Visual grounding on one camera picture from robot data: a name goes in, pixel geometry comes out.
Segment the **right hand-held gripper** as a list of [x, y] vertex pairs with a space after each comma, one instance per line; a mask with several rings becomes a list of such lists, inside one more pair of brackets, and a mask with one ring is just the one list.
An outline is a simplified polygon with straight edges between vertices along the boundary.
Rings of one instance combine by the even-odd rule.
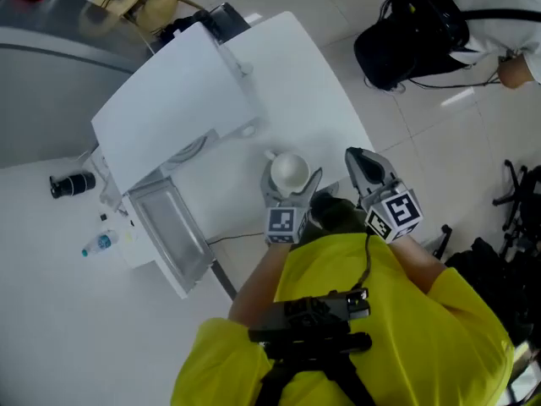
[[415, 230], [424, 214], [413, 189], [397, 178], [396, 170], [382, 155], [349, 147], [345, 163], [358, 206], [367, 213], [364, 224], [387, 244]]

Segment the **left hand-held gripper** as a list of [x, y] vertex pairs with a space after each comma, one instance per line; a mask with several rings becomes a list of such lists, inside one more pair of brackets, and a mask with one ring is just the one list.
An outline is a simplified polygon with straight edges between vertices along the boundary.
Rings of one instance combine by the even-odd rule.
[[284, 197], [271, 177], [272, 162], [267, 162], [260, 179], [266, 206], [265, 239], [271, 244], [298, 244], [309, 218], [309, 203], [322, 179], [317, 168], [299, 190]]

